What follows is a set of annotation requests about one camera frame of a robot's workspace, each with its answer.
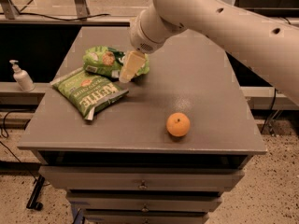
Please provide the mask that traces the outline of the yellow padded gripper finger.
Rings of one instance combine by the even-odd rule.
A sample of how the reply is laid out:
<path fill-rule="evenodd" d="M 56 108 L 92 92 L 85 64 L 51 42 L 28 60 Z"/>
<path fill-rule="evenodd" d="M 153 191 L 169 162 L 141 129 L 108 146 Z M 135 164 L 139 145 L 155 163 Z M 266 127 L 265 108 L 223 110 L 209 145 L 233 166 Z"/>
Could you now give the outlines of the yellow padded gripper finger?
<path fill-rule="evenodd" d="M 137 71 L 145 64 L 145 54 L 140 51 L 128 51 L 125 54 L 124 64 L 120 71 L 119 81 L 128 83 L 135 76 Z"/>

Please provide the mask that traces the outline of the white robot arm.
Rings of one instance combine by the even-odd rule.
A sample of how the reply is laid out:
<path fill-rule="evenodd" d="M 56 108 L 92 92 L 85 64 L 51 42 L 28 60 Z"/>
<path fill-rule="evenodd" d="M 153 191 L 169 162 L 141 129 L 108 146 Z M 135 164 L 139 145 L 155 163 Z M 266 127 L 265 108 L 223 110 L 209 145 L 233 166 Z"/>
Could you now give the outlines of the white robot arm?
<path fill-rule="evenodd" d="M 151 54 L 190 29 L 207 36 L 299 105 L 299 28 L 221 0 L 152 0 L 130 21 L 134 49 Z"/>

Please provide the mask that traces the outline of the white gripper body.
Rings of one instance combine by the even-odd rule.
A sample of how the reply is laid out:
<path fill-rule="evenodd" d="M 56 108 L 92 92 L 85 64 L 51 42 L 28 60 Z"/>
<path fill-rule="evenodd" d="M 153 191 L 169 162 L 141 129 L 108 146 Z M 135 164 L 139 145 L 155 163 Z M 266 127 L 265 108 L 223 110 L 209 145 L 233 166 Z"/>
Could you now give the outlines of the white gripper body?
<path fill-rule="evenodd" d="M 142 53 L 151 54 L 164 44 L 165 29 L 154 8 L 147 8 L 130 20 L 131 45 Z"/>

